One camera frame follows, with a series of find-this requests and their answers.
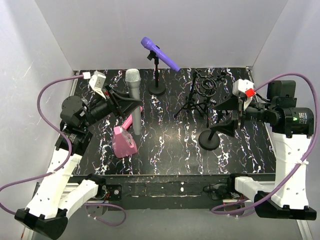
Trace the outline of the purple smooth microphone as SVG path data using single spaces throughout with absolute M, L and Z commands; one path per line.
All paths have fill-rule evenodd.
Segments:
M 140 43 L 147 50 L 153 51 L 155 55 L 172 70 L 174 70 L 175 72 L 178 72 L 180 70 L 180 67 L 170 57 L 168 57 L 160 48 L 158 48 L 150 38 L 145 36 Z

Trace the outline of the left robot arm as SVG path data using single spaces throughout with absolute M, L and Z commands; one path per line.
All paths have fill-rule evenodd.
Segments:
M 18 209 L 14 218 L 27 228 L 57 240 L 69 218 L 88 200 L 105 199 L 110 187 L 103 177 L 93 173 L 66 196 L 63 192 L 91 141 L 89 127 L 110 114 L 125 119 L 142 104 L 140 99 L 109 86 L 102 88 L 92 104 L 76 95 L 67 97 L 61 105 L 59 138 L 47 173 L 32 200 Z

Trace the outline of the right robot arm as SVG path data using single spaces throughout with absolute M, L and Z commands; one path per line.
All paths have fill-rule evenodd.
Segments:
M 212 127 L 213 133 L 234 136 L 246 120 L 256 120 L 271 126 L 276 168 L 274 188 L 267 188 L 245 173 L 232 173 L 226 190 L 238 193 L 254 203 L 261 218 L 314 221 L 317 212 L 309 206 L 306 194 L 306 161 L 301 160 L 311 146 L 315 116 L 307 107 L 297 107 L 296 83 L 275 80 L 267 86 L 264 103 L 253 102 L 254 84 L 237 80 L 232 94 L 216 106 L 231 111 L 231 118 Z

